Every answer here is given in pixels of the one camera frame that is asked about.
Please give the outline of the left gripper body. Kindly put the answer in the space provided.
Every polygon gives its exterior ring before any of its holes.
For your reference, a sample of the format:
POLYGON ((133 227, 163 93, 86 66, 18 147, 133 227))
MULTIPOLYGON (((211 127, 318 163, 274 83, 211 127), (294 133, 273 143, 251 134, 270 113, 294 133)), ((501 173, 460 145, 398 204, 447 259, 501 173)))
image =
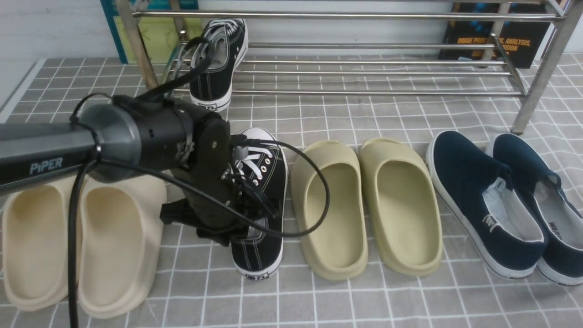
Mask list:
POLYGON ((241 183, 229 178, 233 162, 230 137, 230 125, 219 114, 202 116, 194 128, 194 150, 185 164, 171 170, 175 178, 216 199, 218 204, 184 191, 184 199, 164 204, 160 213, 164 224, 176 222, 194 227, 198 237, 221 246, 229 246, 245 232, 235 212, 246 215, 255 209, 241 183))

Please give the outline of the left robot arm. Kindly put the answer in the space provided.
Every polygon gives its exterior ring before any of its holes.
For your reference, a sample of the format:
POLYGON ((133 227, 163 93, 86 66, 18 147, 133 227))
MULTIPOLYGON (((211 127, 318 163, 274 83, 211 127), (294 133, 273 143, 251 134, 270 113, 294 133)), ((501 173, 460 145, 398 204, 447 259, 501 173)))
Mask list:
POLYGON ((68 123, 2 124, 0 137, 3 195, 79 172, 110 184, 169 170, 186 198, 157 210, 165 224, 226 246, 266 214, 256 188, 235 173, 235 148, 246 138, 232 136, 218 113, 179 99, 117 95, 68 123))

